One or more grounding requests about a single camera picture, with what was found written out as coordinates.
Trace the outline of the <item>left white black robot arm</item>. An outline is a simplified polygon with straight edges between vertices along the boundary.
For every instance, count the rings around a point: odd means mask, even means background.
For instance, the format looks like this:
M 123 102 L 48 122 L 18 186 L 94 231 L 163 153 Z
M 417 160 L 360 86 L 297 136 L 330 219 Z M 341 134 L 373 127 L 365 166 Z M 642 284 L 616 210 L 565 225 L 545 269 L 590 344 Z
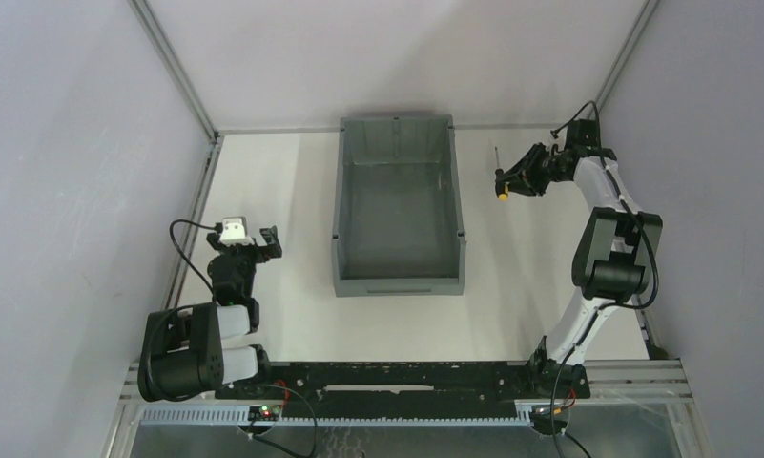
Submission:
M 207 231 L 216 255 L 200 276 L 211 299 L 147 319 L 137 373 L 147 402 L 183 402 L 228 385 L 262 383 L 270 370 L 261 345 L 226 343 L 258 331 L 255 275 L 258 265 L 281 258 L 278 229 L 260 229 L 262 243 L 249 234 L 243 217 L 223 219 Z

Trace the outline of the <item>black yellow screwdriver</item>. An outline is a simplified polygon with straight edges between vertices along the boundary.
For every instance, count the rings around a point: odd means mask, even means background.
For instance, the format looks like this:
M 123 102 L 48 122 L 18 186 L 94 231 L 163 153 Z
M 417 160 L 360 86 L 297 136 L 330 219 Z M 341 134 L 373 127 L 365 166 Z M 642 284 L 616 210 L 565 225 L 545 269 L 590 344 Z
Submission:
M 494 189 L 495 194 L 499 200 L 505 201 L 508 199 L 508 187 L 505 181 L 503 181 L 503 176 L 505 174 L 504 169 L 501 166 L 501 160 L 500 160 L 500 154 L 499 154 L 499 148 L 497 146 L 494 147 L 494 155 L 495 155 L 495 181 L 494 181 Z

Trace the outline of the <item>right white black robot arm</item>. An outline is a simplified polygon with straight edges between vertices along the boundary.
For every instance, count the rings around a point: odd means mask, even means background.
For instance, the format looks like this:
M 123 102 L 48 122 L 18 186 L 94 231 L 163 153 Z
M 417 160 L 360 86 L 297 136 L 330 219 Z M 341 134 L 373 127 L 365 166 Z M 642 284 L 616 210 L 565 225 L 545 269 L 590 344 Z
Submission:
M 542 338 L 526 365 L 527 389 L 539 398 L 585 394 L 584 360 L 595 334 L 616 309 L 649 307 L 659 289 L 655 252 L 661 217 L 642 211 L 624 190 L 613 150 L 602 144 L 600 124 L 574 119 L 552 135 L 562 145 L 536 143 L 512 167 L 497 167 L 499 199 L 539 197 L 552 183 L 572 182 L 589 209 L 571 264 L 573 296 L 560 321 Z

